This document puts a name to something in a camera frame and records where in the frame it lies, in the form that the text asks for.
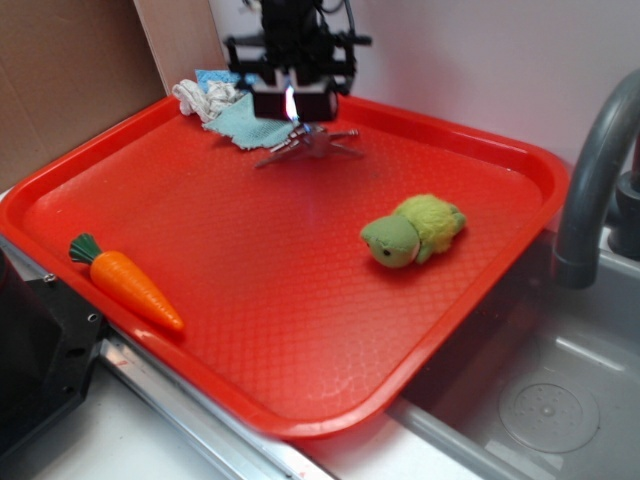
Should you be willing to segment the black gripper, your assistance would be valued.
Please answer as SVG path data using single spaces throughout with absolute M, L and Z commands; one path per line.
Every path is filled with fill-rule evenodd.
M 302 122 L 336 118 L 337 94 L 349 95 L 355 80 L 355 48 L 371 45 L 372 38 L 367 35 L 327 30 L 224 40 L 229 70 L 239 76 L 238 87 L 251 92 L 255 116 L 288 119 L 286 91 L 291 86 Z

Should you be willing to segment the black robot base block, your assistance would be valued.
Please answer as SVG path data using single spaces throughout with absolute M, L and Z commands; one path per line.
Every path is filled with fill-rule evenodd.
M 86 398 L 105 330 L 98 309 L 61 280 L 25 280 L 1 255 L 1 457 Z

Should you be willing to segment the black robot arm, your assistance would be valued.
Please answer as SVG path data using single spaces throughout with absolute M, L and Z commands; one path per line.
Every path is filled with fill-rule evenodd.
M 301 123 L 336 119 L 351 93 L 355 49 L 372 38 L 355 29 L 351 5 L 322 1 L 260 1 L 261 30 L 224 40 L 236 86 L 253 97 L 258 118 Z

